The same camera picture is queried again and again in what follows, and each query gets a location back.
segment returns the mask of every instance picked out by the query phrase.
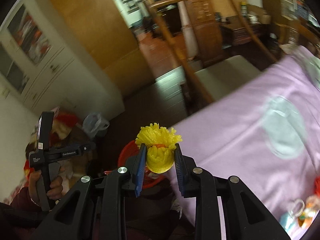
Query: yellow flower toy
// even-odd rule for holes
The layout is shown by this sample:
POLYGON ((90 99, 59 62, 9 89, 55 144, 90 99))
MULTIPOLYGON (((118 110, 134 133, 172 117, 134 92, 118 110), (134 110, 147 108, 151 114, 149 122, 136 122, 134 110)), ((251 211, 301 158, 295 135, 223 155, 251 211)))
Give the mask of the yellow flower toy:
POLYGON ((175 129, 171 128, 169 131, 166 127, 159 127, 157 123, 141 127, 136 144, 139 148, 141 143, 146 145, 148 149, 146 165, 152 172, 164 173, 172 167, 176 143, 182 141, 181 135, 175 133, 175 129))

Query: metal screw cap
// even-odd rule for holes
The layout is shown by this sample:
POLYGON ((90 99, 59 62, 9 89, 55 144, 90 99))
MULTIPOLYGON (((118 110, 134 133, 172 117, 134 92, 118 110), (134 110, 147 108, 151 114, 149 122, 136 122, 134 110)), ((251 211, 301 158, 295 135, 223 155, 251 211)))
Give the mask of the metal screw cap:
POLYGON ((120 167, 119 169, 118 169, 118 172, 119 173, 126 173, 127 172, 127 168, 126 167, 120 167))
POLYGON ((83 183, 87 183, 87 182, 89 182, 90 181, 90 177, 89 176, 83 176, 82 178, 81 178, 81 182, 83 182, 83 183))
POLYGON ((195 167, 192 171, 193 171, 195 174, 201 174, 201 173, 202 173, 202 169, 199 168, 199 167, 195 167))
POLYGON ((237 176, 231 176, 230 181, 232 183, 238 183, 239 182, 239 178, 237 176))

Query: lavender bedsheet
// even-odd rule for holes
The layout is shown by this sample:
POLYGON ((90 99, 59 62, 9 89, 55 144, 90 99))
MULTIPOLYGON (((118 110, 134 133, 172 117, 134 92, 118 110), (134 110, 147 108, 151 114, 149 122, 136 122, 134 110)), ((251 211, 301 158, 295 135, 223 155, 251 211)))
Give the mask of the lavender bedsheet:
MULTIPOLYGON (((304 47, 299 49, 311 56, 304 47)), ((278 220, 289 201, 313 194, 320 170, 319 111, 320 91, 293 58, 286 56, 255 80, 173 127, 182 135, 183 155, 194 158, 197 166, 214 176, 240 177, 278 220), (296 159, 280 159, 266 144, 260 118, 274 96, 292 102, 304 119, 308 137, 304 152, 296 159)), ((184 214, 194 224, 195 199, 180 196, 174 167, 168 177, 184 214)))

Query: red basket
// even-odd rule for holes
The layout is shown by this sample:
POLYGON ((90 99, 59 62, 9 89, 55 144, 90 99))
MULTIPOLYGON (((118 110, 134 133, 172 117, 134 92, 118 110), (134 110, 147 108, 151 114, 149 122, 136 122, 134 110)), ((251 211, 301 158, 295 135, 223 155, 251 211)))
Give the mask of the red basket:
MULTIPOLYGON (((139 148, 135 144, 135 141, 130 141, 121 151, 119 158, 118 158, 118 167, 125 166, 126 160, 131 157, 138 155, 139 148)), ((148 176, 150 173, 150 170, 146 167, 144 172, 144 179, 143 179, 143 185, 142 189, 153 187, 154 185, 158 184, 160 181, 162 181, 165 176, 160 175, 157 179, 152 179, 148 176)))

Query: doorway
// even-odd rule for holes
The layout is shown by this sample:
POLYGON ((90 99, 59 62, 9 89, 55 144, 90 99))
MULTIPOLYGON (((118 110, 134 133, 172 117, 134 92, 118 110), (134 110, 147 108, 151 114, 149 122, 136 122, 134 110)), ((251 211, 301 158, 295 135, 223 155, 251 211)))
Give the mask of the doorway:
MULTIPOLYGON (((154 78, 168 73, 180 64, 174 58, 158 26, 150 17, 142 0, 113 0, 128 28, 135 36, 154 78)), ((176 44, 186 53, 177 4, 160 8, 176 44)))

